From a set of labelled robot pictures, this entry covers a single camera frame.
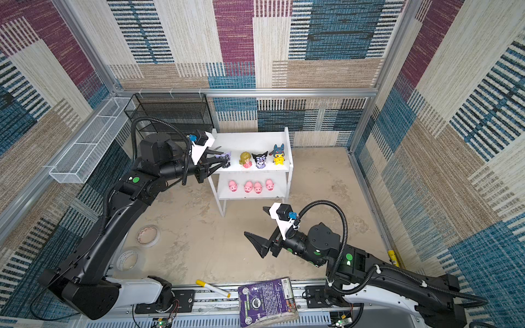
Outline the pink pig toy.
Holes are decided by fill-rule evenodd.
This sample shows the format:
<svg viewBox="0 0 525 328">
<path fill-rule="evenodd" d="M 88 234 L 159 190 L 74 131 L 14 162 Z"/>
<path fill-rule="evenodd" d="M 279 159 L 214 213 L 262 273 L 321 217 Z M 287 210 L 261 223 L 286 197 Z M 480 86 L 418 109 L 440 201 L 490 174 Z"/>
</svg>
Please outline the pink pig toy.
<svg viewBox="0 0 525 328">
<path fill-rule="evenodd" d="M 232 192 L 235 192 L 235 191 L 238 190 L 238 184 L 234 180 L 230 180 L 229 183 L 228 183 L 228 188 Z"/>
<path fill-rule="evenodd" d="M 274 184 L 272 179 L 267 179 L 266 182 L 265 182 L 265 186 L 266 186 L 268 191 L 273 191 L 274 187 L 275 187 L 275 184 Z"/>
<path fill-rule="evenodd" d="M 256 194 L 261 194 L 262 193 L 262 190 L 263 190 L 263 186 L 260 182 L 255 182 L 254 183 L 254 191 Z"/>
<path fill-rule="evenodd" d="M 246 184 L 244 184 L 244 191 L 248 194 L 250 193 L 254 188 L 253 182 L 251 180 L 247 181 Z"/>
</svg>

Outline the doll toy figure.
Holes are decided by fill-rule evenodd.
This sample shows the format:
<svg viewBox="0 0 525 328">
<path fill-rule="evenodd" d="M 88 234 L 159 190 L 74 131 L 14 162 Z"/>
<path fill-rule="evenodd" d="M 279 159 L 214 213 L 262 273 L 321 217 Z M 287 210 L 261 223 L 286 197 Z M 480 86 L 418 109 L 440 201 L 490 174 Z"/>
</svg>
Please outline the doll toy figure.
<svg viewBox="0 0 525 328">
<path fill-rule="evenodd" d="M 252 156 L 249 152 L 243 152 L 241 153 L 240 155 L 240 158 L 239 158 L 239 164 L 243 167 L 243 168 L 251 168 L 252 166 Z"/>
</svg>

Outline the black purple Kuromi figurine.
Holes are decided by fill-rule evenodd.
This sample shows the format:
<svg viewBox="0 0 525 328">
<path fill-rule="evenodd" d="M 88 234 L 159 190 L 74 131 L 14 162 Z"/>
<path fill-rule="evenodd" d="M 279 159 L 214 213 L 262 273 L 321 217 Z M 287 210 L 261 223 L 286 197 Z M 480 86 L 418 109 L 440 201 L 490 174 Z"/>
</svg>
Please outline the black purple Kuromi figurine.
<svg viewBox="0 0 525 328">
<path fill-rule="evenodd" d="M 264 152 L 261 154 L 252 154 L 253 160 L 258 169 L 264 169 L 266 167 L 267 156 L 268 152 Z"/>
</svg>

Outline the yellow toy figure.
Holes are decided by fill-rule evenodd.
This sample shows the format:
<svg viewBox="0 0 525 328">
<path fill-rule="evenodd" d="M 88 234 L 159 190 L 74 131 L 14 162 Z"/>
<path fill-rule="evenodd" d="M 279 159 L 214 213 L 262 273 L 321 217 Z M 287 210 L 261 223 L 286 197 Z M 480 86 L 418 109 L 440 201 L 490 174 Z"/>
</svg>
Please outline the yellow toy figure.
<svg viewBox="0 0 525 328">
<path fill-rule="evenodd" d="M 280 146 L 275 144 L 269 155 L 273 157 L 275 165 L 283 165 L 285 162 L 284 144 L 282 143 Z"/>
</svg>

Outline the purple toy figure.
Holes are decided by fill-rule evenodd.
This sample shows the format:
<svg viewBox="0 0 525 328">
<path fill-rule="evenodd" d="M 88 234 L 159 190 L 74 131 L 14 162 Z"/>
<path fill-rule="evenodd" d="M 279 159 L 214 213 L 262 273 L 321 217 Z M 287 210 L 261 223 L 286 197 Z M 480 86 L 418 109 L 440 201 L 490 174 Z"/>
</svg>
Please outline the purple toy figure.
<svg viewBox="0 0 525 328">
<path fill-rule="evenodd" d="M 231 164 L 231 152 L 222 153 L 217 156 L 218 158 L 224 159 L 228 165 Z"/>
</svg>

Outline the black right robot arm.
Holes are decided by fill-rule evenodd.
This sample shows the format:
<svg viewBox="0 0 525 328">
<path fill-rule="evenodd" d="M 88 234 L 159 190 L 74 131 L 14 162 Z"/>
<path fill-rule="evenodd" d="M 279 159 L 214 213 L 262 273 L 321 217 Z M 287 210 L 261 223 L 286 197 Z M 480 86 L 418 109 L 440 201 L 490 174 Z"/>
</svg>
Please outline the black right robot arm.
<svg viewBox="0 0 525 328">
<path fill-rule="evenodd" d="M 306 234 L 299 231 L 303 216 L 321 205 L 329 206 L 339 214 L 343 225 L 341 235 L 323 223 L 314 225 Z M 466 326 L 465 308 L 455 303 L 459 296 L 456 277 L 449 274 L 422 276 L 349 245 L 347 219 L 337 204 L 317 200 L 295 213 L 291 205 L 275 203 L 263 210 L 276 221 L 273 234 L 265 239 L 245 232 L 245 237 L 261 258 L 268 254 L 278 256 L 287 250 L 315 267 L 325 267 L 326 279 L 320 302 L 345 306 L 353 302 L 369 303 L 373 295 L 378 295 L 389 306 L 421 317 L 429 327 Z"/>
</svg>

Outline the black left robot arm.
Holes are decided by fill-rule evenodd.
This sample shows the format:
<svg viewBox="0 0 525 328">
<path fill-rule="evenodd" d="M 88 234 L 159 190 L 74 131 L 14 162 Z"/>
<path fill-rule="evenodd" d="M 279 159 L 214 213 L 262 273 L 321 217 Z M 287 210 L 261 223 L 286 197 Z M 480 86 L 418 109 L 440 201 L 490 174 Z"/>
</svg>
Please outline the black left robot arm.
<svg viewBox="0 0 525 328">
<path fill-rule="evenodd" d="M 111 280 L 106 271 L 120 243 L 160 193 L 185 185 L 190 174 L 202 183 L 226 164 L 226 158 L 211 149 L 215 141 L 211 133 L 180 136 L 184 148 L 167 133 L 153 133 L 140 142 L 131 136 L 133 165 L 107 190 L 103 214 L 73 253 L 56 269 L 42 272 L 38 282 L 46 291 L 92 320 L 124 306 L 146 306 L 159 313 L 174 307 L 167 280 L 157 276 Z"/>
</svg>

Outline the white two-tier shelf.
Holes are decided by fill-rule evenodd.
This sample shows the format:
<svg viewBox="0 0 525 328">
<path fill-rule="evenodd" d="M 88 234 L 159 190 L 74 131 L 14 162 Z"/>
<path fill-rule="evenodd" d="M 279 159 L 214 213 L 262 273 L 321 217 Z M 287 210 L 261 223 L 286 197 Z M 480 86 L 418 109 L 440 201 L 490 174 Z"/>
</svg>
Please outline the white two-tier shelf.
<svg viewBox="0 0 525 328">
<path fill-rule="evenodd" d="M 219 133 L 213 129 L 212 134 L 215 138 L 214 148 L 223 153 L 231 152 L 231 166 L 218 169 L 208 179 L 221 216 L 226 215 L 226 205 L 229 200 L 281 199 L 286 202 L 289 199 L 294 163 L 288 128 L 279 132 L 262 133 Z M 275 144 L 279 146 L 284 144 L 285 162 L 283 165 L 275 165 L 272 158 L 267 159 L 264 169 L 258 169 L 255 165 L 246 169 L 239 164 L 241 153 L 245 151 L 251 154 L 270 152 Z M 273 191 L 267 190 L 265 186 L 267 179 L 273 180 L 275 184 Z M 230 180 L 238 184 L 237 191 L 229 190 Z M 255 182 L 262 184 L 261 194 L 256 194 L 254 188 L 248 194 L 244 191 L 244 184 L 249 180 L 253 182 L 253 185 Z"/>
</svg>

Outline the purple toy package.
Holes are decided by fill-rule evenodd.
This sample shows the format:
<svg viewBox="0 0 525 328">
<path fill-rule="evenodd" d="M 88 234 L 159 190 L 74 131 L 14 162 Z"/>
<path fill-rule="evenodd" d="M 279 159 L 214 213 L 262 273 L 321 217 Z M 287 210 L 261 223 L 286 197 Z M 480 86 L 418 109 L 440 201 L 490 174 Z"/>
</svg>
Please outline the purple toy package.
<svg viewBox="0 0 525 328">
<path fill-rule="evenodd" d="M 240 327 L 265 327 L 299 318 L 289 277 L 238 288 Z"/>
</svg>

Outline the yellow white marker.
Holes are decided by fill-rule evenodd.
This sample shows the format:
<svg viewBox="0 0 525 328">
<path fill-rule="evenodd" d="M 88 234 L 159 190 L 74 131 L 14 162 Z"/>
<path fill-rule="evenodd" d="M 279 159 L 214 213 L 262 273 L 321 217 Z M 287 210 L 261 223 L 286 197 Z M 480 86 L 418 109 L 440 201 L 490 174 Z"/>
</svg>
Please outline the yellow white marker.
<svg viewBox="0 0 525 328">
<path fill-rule="evenodd" d="M 217 293 L 218 295 L 223 296 L 224 298 L 227 298 L 227 299 L 231 298 L 231 293 L 230 292 L 225 291 L 225 290 L 223 290 L 221 288 L 218 288 L 218 287 L 216 287 L 216 286 L 214 286 L 212 284 L 208 284 L 208 283 L 206 283 L 206 282 L 204 282 L 202 280 L 196 280 L 196 284 L 198 286 L 202 287 L 202 288 L 206 288 L 207 290 L 213 291 L 213 292 Z"/>
</svg>

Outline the clear tape roll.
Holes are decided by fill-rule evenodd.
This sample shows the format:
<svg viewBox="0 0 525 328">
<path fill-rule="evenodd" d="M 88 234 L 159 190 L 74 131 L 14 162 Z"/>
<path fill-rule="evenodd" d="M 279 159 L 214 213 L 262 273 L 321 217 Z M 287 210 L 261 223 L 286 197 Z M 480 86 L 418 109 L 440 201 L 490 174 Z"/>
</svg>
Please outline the clear tape roll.
<svg viewBox="0 0 525 328">
<path fill-rule="evenodd" d="M 138 250 L 123 250 L 116 258 L 115 267 L 121 272 L 126 272 L 138 268 L 140 261 L 141 255 Z"/>
<path fill-rule="evenodd" d="M 155 246 L 160 238 L 161 232 L 157 226 L 146 225 L 138 231 L 136 241 L 140 247 L 150 248 Z"/>
</svg>

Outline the yellow small bottle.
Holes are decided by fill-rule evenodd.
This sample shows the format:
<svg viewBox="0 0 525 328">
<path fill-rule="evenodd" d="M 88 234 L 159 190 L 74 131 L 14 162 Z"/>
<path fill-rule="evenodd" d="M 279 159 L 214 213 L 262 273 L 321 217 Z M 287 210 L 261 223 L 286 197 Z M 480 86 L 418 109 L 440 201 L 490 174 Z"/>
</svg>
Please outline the yellow small bottle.
<svg viewBox="0 0 525 328">
<path fill-rule="evenodd" d="M 388 250 L 388 256 L 389 256 L 389 259 L 390 259 L 390 262 L 392 265 L 396 266 L 396 267 L 400 267 L 400 264 L 399 264 L 399 260 L 396 256 L 396 252 L 394 250 Z"/>
</svg>

